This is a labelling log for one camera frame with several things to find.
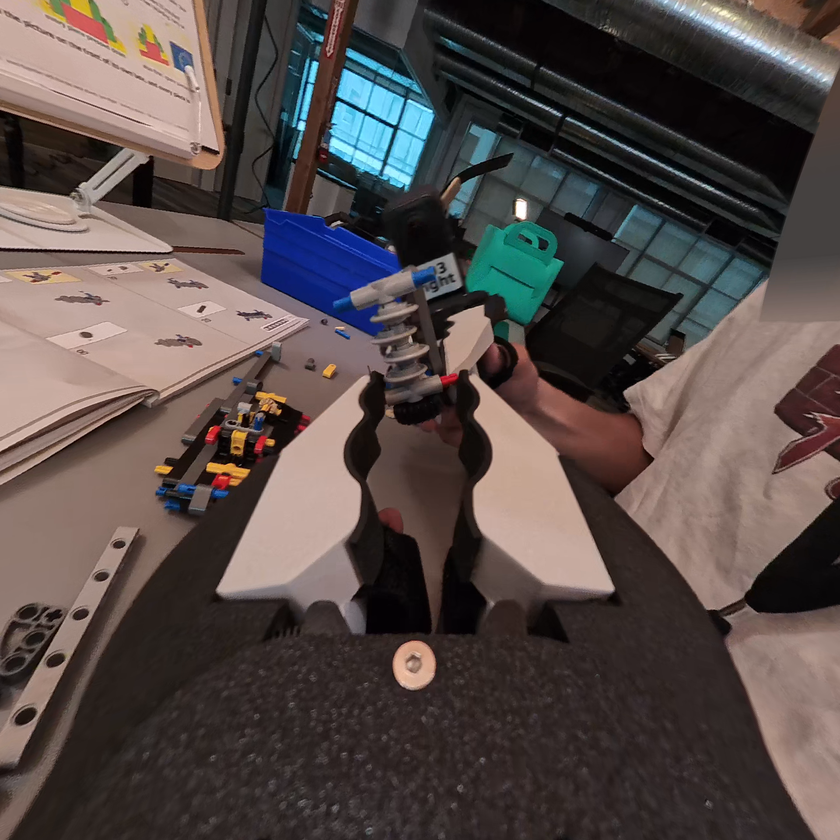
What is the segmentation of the dark grey lego beam assembly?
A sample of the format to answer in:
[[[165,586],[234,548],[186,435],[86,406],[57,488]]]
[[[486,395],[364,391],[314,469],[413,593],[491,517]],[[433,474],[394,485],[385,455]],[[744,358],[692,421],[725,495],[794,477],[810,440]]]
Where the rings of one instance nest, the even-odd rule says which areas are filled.
[[[434,329],[413,323],[426,297],[424,286],[435,279],[435,267],[410,267],[352,290],[332,303],[336,312],[376,307],[370,320],[380,326],[371,342],[386,363],[385,403],[402,425],[420,425],[440,413],[442,394],[456,385],[458,373],[430,371],[426,359],[438,349]]]

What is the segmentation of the dark grey lego triangle piece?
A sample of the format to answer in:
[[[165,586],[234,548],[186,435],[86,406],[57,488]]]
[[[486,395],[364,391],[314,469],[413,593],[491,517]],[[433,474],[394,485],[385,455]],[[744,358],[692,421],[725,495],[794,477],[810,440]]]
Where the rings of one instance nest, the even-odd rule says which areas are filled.
[[[44,656],[67,609],[33,602],[20,606],[8,620],[1,643],[2,686],[25,683]]]

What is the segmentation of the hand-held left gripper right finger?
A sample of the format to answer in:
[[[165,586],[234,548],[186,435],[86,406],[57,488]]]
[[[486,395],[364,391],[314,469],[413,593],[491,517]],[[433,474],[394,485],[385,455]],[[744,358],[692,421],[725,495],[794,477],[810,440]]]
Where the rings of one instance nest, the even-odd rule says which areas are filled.
[[[455,385],[466,481],[453,537],[453,618],[499,604],[525,623],[552,602],[608,600],[615,585],[553,447],[484,383]]]

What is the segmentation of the person's right forearm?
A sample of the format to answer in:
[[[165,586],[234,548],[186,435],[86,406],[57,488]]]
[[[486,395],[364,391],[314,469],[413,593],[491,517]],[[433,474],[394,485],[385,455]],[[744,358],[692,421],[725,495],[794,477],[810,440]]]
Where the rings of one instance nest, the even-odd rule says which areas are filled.
[[[649,467],[643,430],[631,414],[605,413],[537,380],[535,397],[522,414],[557,453],[573,461],[616,495]]]

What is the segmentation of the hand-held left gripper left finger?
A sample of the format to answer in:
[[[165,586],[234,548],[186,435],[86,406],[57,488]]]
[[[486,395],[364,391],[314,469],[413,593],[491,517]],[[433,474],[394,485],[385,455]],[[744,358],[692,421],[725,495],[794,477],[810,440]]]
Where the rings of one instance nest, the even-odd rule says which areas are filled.
[[[217,584],[221,600],[285,600],[296,618],[330,602],[352,634],[365,632],[359,592],[384,561],[367,483],[384,410],[384,377],[373,372],[283,449]]]

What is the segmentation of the lego instruction booklet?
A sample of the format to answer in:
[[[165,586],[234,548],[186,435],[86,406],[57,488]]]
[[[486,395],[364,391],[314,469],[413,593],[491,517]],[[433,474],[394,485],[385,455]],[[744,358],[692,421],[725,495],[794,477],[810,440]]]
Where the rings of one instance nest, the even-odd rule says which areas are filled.
[[[1,482],[308,326],[176,259],[1,276]]]

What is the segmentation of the blue plastic bin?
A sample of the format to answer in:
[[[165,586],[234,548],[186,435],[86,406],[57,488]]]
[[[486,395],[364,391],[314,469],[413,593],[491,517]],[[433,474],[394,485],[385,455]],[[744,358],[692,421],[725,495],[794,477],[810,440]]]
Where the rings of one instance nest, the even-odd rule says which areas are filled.
[[[327,316],[334,301],[400,268],[391,251],[322,217],[265,211],[261,282]]]

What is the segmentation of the silver ventilation duct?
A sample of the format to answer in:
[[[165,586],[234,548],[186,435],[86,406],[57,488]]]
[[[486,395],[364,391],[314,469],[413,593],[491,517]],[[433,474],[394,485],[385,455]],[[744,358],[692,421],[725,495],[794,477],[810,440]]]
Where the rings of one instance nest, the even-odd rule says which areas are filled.
[[[836,48],[746,3],[549,5],[810,134],[838,73]]]

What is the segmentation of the black metal post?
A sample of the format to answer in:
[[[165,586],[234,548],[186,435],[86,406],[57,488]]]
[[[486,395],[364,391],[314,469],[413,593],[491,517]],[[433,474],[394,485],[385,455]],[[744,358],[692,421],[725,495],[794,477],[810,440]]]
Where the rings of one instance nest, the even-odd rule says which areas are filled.
[[[248,22],[238,64],[234,111],[227,131],[224,175],[217,205],[217,217],[226,222],[230,222],[233,217],[238,166],[244,149],[245,124],[249,109],[250,94],[256,73],[256,62],[266,15],[266,6],[267,1],[252,1],[248,7]]]

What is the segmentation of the wooden post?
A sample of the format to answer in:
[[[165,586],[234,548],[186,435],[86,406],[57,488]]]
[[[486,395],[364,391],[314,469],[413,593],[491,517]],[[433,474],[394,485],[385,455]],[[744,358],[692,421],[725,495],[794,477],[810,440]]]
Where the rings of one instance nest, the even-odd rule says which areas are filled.
[[[306,128],[287,190],[286,210],[293,214],[306,214],[308,211],[314,178],[321,162],[322,141],[331,123],[358,5],[358,1],[331,3]]]

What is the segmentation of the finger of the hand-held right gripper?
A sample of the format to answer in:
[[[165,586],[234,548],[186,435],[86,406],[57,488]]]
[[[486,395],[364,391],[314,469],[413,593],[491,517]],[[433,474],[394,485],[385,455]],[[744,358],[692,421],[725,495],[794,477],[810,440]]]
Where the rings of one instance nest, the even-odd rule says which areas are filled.
[[[446,374],[474,369],[494,339],[484,308],[469,308],[450,316],[443,341]]]

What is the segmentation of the wooden board with task sheet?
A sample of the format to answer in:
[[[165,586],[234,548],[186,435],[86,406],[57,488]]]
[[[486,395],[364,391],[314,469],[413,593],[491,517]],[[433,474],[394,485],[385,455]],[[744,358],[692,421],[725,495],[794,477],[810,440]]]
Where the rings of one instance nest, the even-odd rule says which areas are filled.
[[[2,1],[2,110],[203,171],[224,156],[200,1]]]

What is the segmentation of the white printed t-shirt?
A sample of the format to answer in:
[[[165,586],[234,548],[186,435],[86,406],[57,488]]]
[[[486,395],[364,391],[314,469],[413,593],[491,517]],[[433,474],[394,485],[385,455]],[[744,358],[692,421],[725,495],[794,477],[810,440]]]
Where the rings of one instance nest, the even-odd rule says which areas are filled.
[[[707,608],[838,498],[838,322],[764,322],[764,285],[625,398],[652,464],[616,497]],[[735,616],[726,641],[816,838],[839,837],[838,606]]]

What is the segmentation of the long light grey lego beam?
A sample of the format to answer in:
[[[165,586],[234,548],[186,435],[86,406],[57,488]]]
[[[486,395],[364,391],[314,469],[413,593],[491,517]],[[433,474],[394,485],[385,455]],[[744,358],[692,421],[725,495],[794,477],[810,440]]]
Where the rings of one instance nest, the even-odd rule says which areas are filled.
[[[2,686],[3,694],[6,690],[12,691],[9,708],[2,710],[7,715],[1,730],[3,772],[17,768],[73,655],[105,599],[114,575],[139,533],[138,528],[117,528],[73,605],[59,605],[66,608],[66,617],[32,675],[23,684]]]

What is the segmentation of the lego chassis assembly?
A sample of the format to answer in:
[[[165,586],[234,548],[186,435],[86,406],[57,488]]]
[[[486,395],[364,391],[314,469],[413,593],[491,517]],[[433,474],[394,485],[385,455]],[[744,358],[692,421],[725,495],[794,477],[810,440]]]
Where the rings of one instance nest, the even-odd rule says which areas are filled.
[[[201,517],[309,427],[310,416],[266,389],[281,353],[280,342],[257,351],[247,374],[233,379],[233,391],[208,403],[184,432],[183,453],[156,466],[155,495],[163,509]]]

